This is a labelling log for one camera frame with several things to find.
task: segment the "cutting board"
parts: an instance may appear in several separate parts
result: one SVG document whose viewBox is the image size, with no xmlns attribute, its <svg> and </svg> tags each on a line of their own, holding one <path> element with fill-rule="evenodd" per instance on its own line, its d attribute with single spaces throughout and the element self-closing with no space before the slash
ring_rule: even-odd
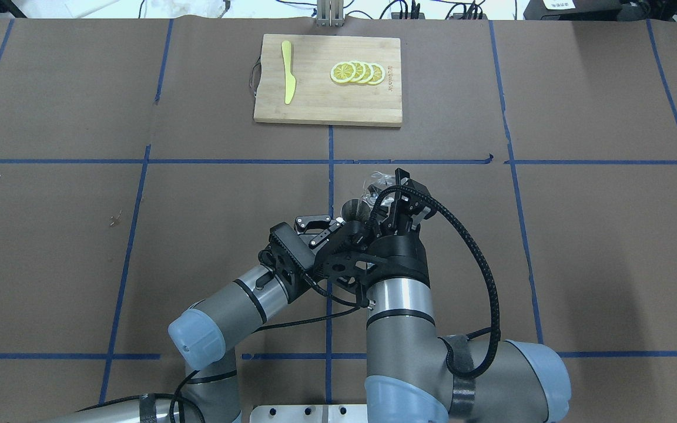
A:
<svg viewBox="0 0 677 423">
<path fill-rule="evenodd" d="M 292 43 L 296 90 L 284 104 L 281 42 Z M 376 62 L 386 69 L 378 85 L 339 84 L 330 72 L 338 62 Z M 255 121 L 353 126 L 401 126 L 401 41 L 398 38 L 263 35 L 262 74 Z"/>
</svg>

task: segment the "white metal plate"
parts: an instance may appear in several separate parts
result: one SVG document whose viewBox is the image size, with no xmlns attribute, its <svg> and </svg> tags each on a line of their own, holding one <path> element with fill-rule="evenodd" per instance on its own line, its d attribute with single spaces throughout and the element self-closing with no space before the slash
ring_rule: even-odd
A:
<svg viewBox="0 0 677 423">
<path fill-rule="evenodd" d="M 367 423 L 367 406 L 365 404 L 258 406 L 250 413 L 250 423 Z"/>
</svg>

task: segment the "sliced lemon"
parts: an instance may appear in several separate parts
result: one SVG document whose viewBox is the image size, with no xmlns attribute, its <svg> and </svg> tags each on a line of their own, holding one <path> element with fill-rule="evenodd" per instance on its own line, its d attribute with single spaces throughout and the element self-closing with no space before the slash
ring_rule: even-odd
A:
<svg viewBox="0 0 677 423">
<path fill-rule="evenodd" d="M 357 82 L 358 80 L 365 78 L 367 68 L 365 67 L 364 62 L 359 60 L 352 60 L 351 63 L 354 65 L 354 78 L 351 79 L 352 82 Z"/>
<path fill-rule="evenodd" d="M 366 69 L 365 78 L 358 80 L 357 83 L 368 83 L 369 81 L 373 80 L 373 75 L 376 74 L 376 70 L 374 70 L 374 67 L 366 62 L 362 62 L 362 66 L 364 66 Z"/>
<path fill-rule="evenodd" d="M 368 85 L 378 85 L 385 79 L 385 68 L 377 63 L 368 63 L 373 69 L 373 77 L 367 81 Z"/>
<path fill-rule="evenodd" d="M 356 71 L 357 68 L 354 67 L 352 62 L 338 62 L 331 69 L 331 80 L 335 83 L 347 83 L 354 78 Z"/>
</svg>

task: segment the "knife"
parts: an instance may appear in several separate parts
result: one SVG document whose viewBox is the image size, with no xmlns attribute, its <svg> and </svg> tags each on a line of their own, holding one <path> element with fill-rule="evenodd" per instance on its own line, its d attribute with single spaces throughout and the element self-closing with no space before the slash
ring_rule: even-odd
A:
<svg viewBox="0 0 677 423">
<path fill-rule="evenodd" d="M 281 43 L 281 53 L 284 55 L 284 104 L 289 104 L 294 98 L 296 78 L 291 73 L 291 41 L 284 40 Z"/>
</svg>

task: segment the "light blue joint cap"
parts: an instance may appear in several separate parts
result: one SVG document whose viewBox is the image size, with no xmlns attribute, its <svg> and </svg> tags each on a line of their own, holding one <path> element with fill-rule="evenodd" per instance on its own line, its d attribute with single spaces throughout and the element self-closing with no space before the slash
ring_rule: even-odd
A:
<svg viewBox="0 0 677 423">
<path fill-rule="evenodd" d="M 196 308 L 188 308 L 172 321 L 169 335 L 187 364 L 195 370 L 204 369 L 226 353 L 221 329 L 210 316 Z"/>
<path fill-rule="evenodd" d="M 560 421 L 566 417 L 571 399 L 571 381 L 561 357 L 543 344 L 517 343 L 511 340 L 506 342 L 521 351 L 537 375 L 548 401 L 547 421 Z"/>
<path fill-rule="evenodd" d="M 365 380 L 369 423 L 447 423 L 448 410 L 434 396 L 397 378 Z"/>
</svg>

